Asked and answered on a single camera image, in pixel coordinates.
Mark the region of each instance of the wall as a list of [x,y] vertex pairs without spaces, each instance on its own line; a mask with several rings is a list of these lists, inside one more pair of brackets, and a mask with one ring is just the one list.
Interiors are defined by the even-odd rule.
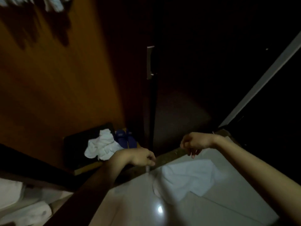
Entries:
[[0,143],[64,168],[62,139],[125,126],[95,0],[0,9]]

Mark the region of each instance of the hand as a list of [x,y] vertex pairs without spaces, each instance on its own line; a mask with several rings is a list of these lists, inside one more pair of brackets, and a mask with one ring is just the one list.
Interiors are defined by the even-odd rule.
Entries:
[[123,149],[120,152],[124,152],[125,158],[128,163],[134,166],[154,166],[156,157],[153,152],[146,148],[131,148]]
[[185,135],[181,141],[180,147],[185,149],[187,155],[194,159],[201,150],[214,147],[215,140],[219,135],[192,132]]

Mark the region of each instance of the forearm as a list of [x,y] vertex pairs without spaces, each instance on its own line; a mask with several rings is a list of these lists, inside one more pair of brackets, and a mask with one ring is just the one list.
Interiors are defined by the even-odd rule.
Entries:
[[116,152],[45,225],[89,225],[108,190],[128,162],[129,159],[122,151]]
[[279,215],[301,225],[301,186],[238,145],[218,136],[215,147]]

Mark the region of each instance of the slipper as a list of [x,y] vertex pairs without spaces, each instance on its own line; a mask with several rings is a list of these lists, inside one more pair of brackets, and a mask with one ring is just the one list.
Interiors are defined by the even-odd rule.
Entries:
[[129,148],[137,148],[137,141],[132,136],[132,132],[126,129],[126,136],[128,137]]
[[128,142],[126,140],[126,133],[122,129],[119,129],[116,131],[116,138],[117,142],[122,146],[123,148],[128,148]]

